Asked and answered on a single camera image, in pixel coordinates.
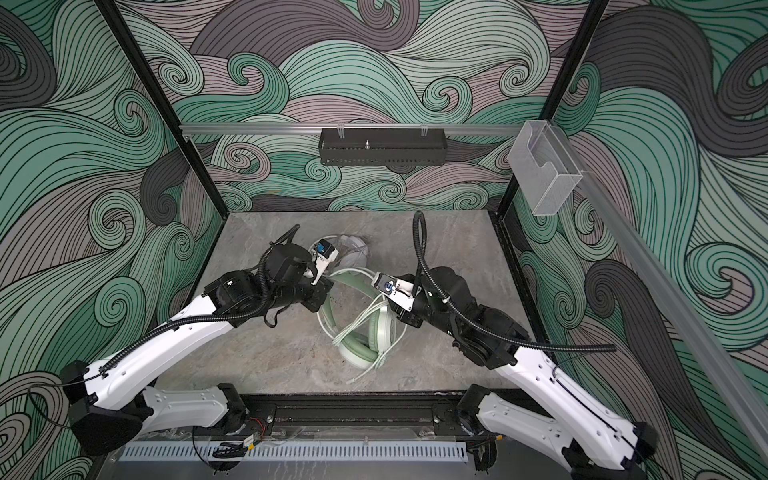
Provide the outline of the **green over-ear headphones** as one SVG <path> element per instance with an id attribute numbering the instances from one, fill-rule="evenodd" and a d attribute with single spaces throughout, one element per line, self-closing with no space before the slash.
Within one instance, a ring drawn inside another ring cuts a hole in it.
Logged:
<path id="1" fill-rule="evenodd" d="M 372 287 L 374 273 L 371 270 L 344 268 L 329 277 L 334 283 L 351 287 L 370 299 L 368 306 L 344 326 L 336 321 L 330 298 L 317 312 L 321 329 L 343 359 L 361 370 L 360 378 L 384 364 L 406 336 L 408 327 L 399 327 L 399 320 L 385 297 Z"/>

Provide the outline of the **white over-ear headphones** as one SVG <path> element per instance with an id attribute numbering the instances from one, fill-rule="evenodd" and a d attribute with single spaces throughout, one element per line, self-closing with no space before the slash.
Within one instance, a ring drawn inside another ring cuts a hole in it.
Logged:
<path id="1" fill-rule="evenodd" d="M 366 268 L 370 258 L 370 249 L 364 239 L 351 234 L 325 235 L 317 239 L 310 247 L 315 251 L 321 240 L 332 244 L 338 251 L 337 258 L 328 270 L 334 272 L 344 268 Z"/>

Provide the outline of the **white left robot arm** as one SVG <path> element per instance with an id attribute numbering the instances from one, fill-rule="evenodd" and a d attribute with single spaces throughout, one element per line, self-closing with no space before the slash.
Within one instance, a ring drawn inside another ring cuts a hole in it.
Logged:
<path id="1" fill-rule="evenodd" d="M 87 364 L 74 361 L 60 377 L 69 426 L 82 450 L 106 455 L 154 431 L 200 427 L 214 435 L 240 431 L 247 408 L 231 383 L 167 391 L 153 381 L 189 354 L 244 324 L 300 304 L 316 313 L 333 287 L 324 277 L 337 249 L 273 243 L 255 270 L 235 270 L 208 284 L 167 322 L 119 352 Z"/>

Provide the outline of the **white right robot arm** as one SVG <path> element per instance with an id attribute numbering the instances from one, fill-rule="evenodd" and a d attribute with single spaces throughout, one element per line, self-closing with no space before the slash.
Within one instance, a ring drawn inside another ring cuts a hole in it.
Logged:
<path id="1" fill-rule="evenodd" d="M 503 311 L 482 305 L 449 267 L 402 278 L 379 273 L 372 283 L 401 321 L 449 335 L 472 363 L 513 383 L 541 407 L 516 405 L 478 385 L 459 402 L 459 417 L 475 435 L 501 435 L 538 451 L 574 479 L 646 479 L 658 434 L 603 405 L 530 347 L 527 331 Z"/>

